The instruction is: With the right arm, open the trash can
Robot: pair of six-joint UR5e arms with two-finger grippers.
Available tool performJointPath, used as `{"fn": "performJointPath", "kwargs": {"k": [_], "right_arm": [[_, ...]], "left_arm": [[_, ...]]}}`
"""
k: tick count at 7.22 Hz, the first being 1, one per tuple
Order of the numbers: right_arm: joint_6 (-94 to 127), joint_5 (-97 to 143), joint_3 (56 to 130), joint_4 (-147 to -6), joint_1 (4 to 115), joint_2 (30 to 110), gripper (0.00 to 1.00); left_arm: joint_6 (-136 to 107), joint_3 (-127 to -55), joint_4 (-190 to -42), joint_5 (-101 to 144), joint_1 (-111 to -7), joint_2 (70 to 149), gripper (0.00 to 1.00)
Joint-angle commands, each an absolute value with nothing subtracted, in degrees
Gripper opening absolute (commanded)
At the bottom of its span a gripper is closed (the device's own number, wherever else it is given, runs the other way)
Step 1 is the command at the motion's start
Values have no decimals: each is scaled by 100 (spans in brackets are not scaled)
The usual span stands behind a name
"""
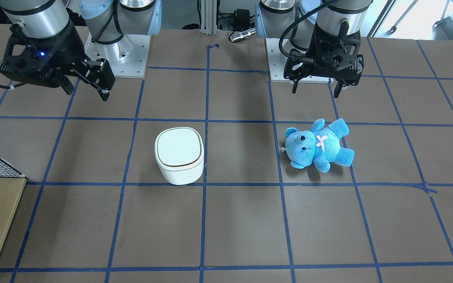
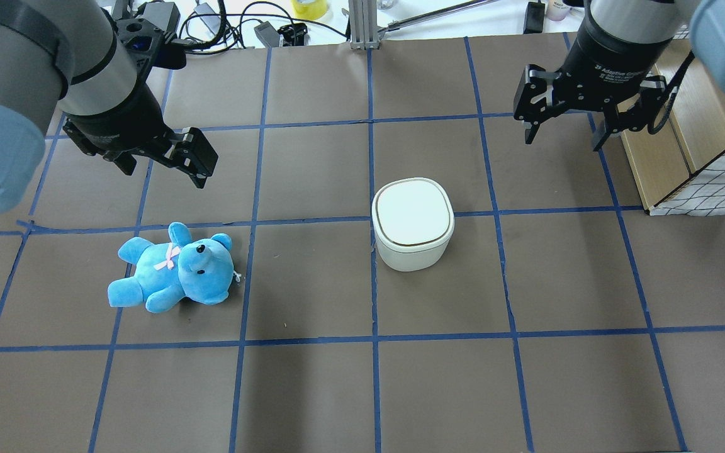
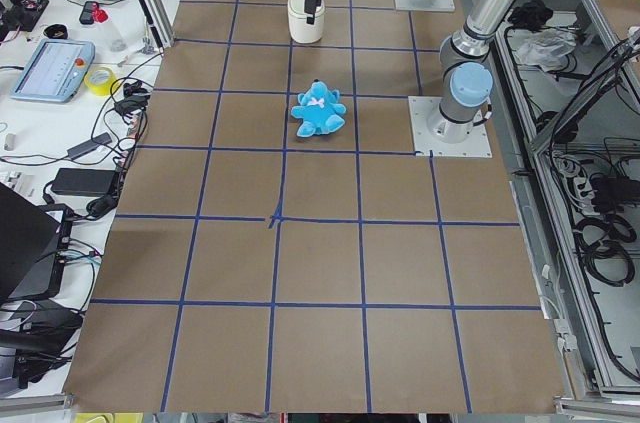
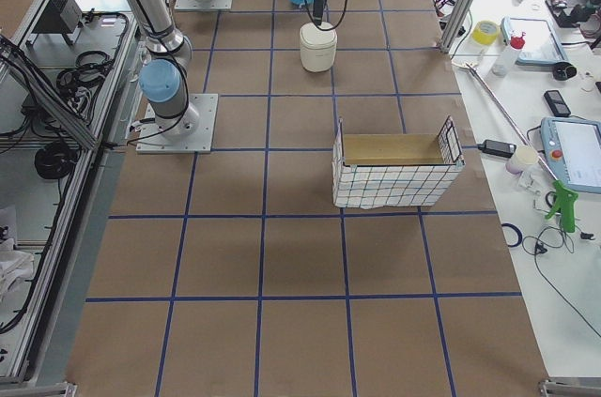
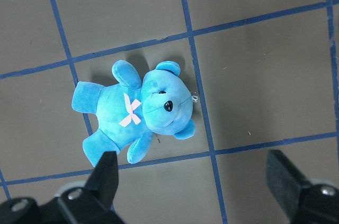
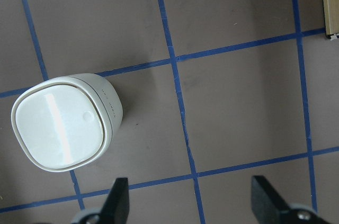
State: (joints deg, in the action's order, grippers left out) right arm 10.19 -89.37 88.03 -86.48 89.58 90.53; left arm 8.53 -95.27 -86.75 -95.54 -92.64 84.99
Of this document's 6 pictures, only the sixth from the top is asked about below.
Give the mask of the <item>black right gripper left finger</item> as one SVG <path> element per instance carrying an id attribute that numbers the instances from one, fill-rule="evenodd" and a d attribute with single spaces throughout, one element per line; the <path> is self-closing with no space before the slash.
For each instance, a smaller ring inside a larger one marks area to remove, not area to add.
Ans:
<path id="1" fill-rule="evenodd" d="M 129 215 L 129 183 L 126 177 L 116 178 L 101 208 L 77 213 L 71 223 L 127 223 Z"/>

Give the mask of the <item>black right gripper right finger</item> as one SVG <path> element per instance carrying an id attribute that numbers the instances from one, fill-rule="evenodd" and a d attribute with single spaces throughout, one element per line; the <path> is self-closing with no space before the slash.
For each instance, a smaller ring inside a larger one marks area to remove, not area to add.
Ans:
<path id="1" fill-rule="evenodd" d="M 328 223 L 302 204 L 288 204 L 262 175 L 251 178 L 251 209 L 258 223 Z"/>

